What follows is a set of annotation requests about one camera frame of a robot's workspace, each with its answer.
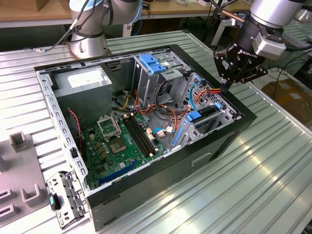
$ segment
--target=green circuit board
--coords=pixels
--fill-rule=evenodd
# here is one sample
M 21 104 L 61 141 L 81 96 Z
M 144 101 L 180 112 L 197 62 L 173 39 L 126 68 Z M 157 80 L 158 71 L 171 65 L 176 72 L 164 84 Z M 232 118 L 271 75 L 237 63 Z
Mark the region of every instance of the green circuit board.
M 135 121 L 140 123 L 142 131 L 146 132 L 147 123 L 142 115 L 138 114 L 134 117 Z M 119 174 L 118 176 L 148 163 L 155 158 L 164 155 L 166 148 L 159 140 L 156 143 L 151 141 L 158 151 L 153 156 L 145 156 L 141 152 L 134 138 L 131 136 L 121 119 L 117 119 L 117 123 L 121 130 L 119 137 L 112 137 L 109 141 L 105 141 L 101 129 L 96 124 L 92 128 L 85 129 L 83 134 L 84 145 L 86 146 L 85 165 L 88 169 L 87 184 L 90 189 L 95 189 L 101 185 L 101 180 L 108 179 L 110 176 Z M 111 122 L 105 121 L 100 123 L 104 133 L 115 130 Z

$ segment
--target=yellow wire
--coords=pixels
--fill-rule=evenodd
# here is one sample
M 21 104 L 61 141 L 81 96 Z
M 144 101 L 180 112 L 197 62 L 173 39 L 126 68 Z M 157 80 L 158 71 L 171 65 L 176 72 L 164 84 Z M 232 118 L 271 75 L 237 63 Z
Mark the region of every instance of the yellow wire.
M 119 109 L 120 109 L 120 110 L 126 109 L 127 106 L 128 106 L 128 101 L 129 101 L 129 95 L 127 95 L 126 103 L 123 105 L 123 107 L 120 107 Z

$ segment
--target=aluminum table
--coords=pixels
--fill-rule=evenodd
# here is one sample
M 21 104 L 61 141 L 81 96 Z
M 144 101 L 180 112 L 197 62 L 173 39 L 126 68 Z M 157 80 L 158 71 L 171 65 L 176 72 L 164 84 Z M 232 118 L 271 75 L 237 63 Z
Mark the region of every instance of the aluminum table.
M 182 31 L 108 40 L 113 53 L 178 44 L 217 77 L 212 51 Z M 31 134 L 44 179 L 68 170 L 33 67 L 72 60 L 67 47 L 46 54 L 0 53 L 0 140 Z M 312 133 L 252 84 L 231 92 L 257 119 L 209 165 L 98 233 L 300 233 L 312 218 Z M 94 233 L 89 217 L 64 233 Z M 62 233 L 47 206 L 0 233 Z

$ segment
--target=gray plastic block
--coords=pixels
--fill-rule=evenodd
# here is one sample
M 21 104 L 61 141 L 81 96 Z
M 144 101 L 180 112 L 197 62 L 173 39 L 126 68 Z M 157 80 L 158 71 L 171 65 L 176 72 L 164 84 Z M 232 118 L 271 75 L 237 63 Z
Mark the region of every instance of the gray plastic block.
M 27 204 L 28 207 L 33 207 L 41 203 L 43 200 L 42 192 L 40 191 L 38 184 L 35 184 L 35 191 L 27 193 L 24 189 L 21 189 L 20 194 L 21 199 Z
M 30 134 L 13 134 L 0 142 L 0 154 L 6 169 L 0 173 L 1 228 L 45 207 L 49 197 Z
M 5 172 L 6 170 L 7 170 L 6 162 L 4 161 L 4 159 L 0 155 L 0 174 L 2 172 Z
M 5 220 L 11 216 L 14 216 L 17 213 L 18 209 L 13 204 L 3 207 L 2 209 L 0 209 L 0 221 Z
M 0 191 L 0 204 L 15 198 L 16 194 L 11 189 Z
M 27 140 L 23 132 L 10 135 L 10 143 L 15 150 L 15 153 L 28 148 Z

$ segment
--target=expansion slot bracket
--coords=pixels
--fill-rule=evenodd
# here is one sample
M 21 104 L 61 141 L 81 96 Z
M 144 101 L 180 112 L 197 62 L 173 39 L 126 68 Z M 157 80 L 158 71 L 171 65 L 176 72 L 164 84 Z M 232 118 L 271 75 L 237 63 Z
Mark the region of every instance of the expansion slot bracket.
M 74 171 L 58 172 L 47 180 L 50 205 L 62 230 L 80 220 L 88 211 L 82 188 Z

